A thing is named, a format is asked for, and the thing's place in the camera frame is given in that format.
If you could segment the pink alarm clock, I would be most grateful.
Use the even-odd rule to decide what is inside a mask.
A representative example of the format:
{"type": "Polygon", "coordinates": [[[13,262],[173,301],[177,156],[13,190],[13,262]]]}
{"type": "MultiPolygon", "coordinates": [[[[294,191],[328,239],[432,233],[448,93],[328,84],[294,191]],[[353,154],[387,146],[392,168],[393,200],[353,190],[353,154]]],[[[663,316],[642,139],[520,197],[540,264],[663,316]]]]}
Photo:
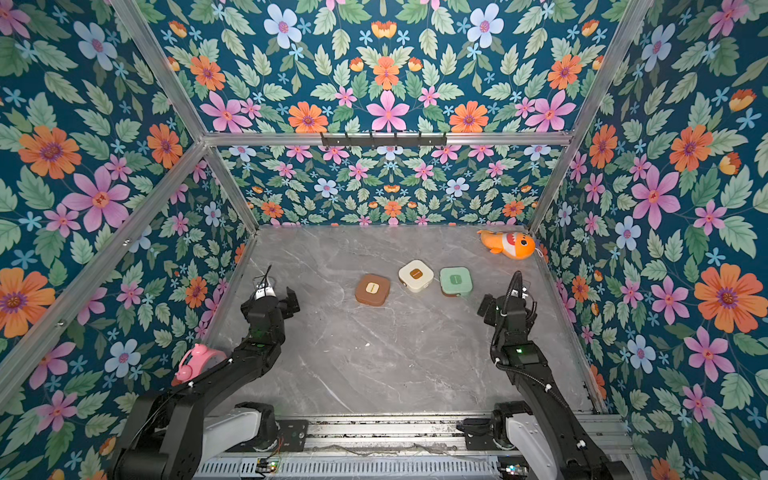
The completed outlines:
{"type": "Polygon", "coordinates": [[[207,347],[204,344],[196,344],[182,357],[171,385],[177,386],[194,380],[226,358],[227,355],[221,350],[207,347]]]}

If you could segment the cream nail clipper case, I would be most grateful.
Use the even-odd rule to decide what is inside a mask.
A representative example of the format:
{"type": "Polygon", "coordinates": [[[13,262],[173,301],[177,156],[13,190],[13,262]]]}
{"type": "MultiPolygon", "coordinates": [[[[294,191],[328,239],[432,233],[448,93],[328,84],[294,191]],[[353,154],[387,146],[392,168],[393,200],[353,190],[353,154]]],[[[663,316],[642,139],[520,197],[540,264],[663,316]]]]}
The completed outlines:
{"type": "Polygon", "coordinates": [[[407,290],[419,293],[434,281],[435,275],[425,262],[414,259],[399,269],[398,278],[407,290]]]}

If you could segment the brown nail clipper case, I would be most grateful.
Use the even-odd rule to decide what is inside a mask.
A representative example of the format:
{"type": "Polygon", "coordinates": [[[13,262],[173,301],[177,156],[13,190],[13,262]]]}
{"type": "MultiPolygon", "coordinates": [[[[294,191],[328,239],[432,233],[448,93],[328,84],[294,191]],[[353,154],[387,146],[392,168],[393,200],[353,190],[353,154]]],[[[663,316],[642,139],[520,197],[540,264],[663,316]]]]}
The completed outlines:
{"type": "Polygon", "coordinates": [[[355,299],[358,303],[373,307],[383,306],[391,288],[388,278],[375,274],[365,274],[355,289],[355,299]]]}

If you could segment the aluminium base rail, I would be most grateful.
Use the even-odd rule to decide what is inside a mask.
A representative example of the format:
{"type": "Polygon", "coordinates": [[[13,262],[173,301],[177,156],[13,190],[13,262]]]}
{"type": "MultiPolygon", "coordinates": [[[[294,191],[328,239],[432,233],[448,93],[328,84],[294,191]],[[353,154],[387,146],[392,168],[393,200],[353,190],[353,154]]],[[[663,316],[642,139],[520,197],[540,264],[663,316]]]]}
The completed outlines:
{"type": "MultiPolygon", "coordinates": [[[[457,425],[465,419],[490,419],[490,412],[427,414],[300,415],[278,416],[285,426],[306,422],[304,453],[343,449],[390,452],[417,449],[426,453],[466,453],[466,441],[457,425]]],[[[609,455],[635,453],[633,442],[618,415],[577,412],[577,420],[595,443],[609,455]]]]}

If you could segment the green nail clipper case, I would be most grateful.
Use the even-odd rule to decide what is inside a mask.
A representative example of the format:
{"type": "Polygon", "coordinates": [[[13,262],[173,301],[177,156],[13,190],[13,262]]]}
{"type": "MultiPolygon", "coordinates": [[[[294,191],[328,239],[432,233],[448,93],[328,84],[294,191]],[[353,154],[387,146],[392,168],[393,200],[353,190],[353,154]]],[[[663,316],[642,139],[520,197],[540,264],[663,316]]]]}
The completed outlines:
{"type": "Polygon", "coordinates": [[[465,297],[471,294],[473,282],[466,267],[445,267],[439,272],[442,293],[447,297],[465,297]]]}

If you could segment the orange clownfish plush toy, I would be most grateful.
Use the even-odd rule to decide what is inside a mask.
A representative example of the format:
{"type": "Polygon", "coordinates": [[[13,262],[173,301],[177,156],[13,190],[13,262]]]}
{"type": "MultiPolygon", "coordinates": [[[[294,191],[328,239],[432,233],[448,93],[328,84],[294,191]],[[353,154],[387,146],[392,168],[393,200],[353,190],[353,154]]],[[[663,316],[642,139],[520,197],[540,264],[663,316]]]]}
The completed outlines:
{"type": "Polygon", "coordinates": [[[480,230],[478,235],[481,243],[492,254],[503,254],[513,260],[525,260],[537,251],[535,240],[528,234],[480,230]]]}

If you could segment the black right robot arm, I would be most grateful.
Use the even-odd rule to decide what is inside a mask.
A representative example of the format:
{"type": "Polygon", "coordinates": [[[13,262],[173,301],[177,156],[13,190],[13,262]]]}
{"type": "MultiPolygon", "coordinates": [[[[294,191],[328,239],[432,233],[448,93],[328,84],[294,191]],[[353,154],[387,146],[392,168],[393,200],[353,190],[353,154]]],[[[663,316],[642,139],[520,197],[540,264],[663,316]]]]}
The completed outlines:
{"type": "Polygon", "coordinates": [[[629,468],[610,459],[589,436],[556,385],[543,351],[529,338],[536,307],[527,305],[523,292],[486,294],[477,314],[493,328],[491,363],[522,397],[494,407],[494,441],[516,448],[538,479],[630,479],[629,468]]]}

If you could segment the black hook rail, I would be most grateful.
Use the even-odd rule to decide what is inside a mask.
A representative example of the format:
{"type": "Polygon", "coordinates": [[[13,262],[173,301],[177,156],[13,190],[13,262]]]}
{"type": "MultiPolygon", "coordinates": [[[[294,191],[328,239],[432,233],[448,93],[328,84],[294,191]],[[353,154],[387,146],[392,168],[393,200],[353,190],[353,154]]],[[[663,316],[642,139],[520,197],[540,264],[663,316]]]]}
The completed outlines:
{"type": "Polygon", "coordinates": [[[442,147],[448,144],[446,134],[424,133],[356,133],[321,134],[321,145],[325,147],[378,148],[380,146],[442,147]]]}

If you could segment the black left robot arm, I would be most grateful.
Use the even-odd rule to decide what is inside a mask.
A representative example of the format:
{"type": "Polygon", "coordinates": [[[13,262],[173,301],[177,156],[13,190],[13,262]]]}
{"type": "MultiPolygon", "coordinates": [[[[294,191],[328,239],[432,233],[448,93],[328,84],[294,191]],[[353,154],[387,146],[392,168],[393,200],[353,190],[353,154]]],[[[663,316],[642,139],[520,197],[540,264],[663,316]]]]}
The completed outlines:
{"type": "Polygon", "coordinates": [[[231,355],[200,375],[134,403],[107,470],[110,479],[191,479],[198,467],[235,446],[268,450],[278,443],[274,408],[241,402],[215,410],[243,386],[266,375],[286,340],[285,322],[300,310],[297,294],[255,291],[241,306],[250,330],[231,355]]]}

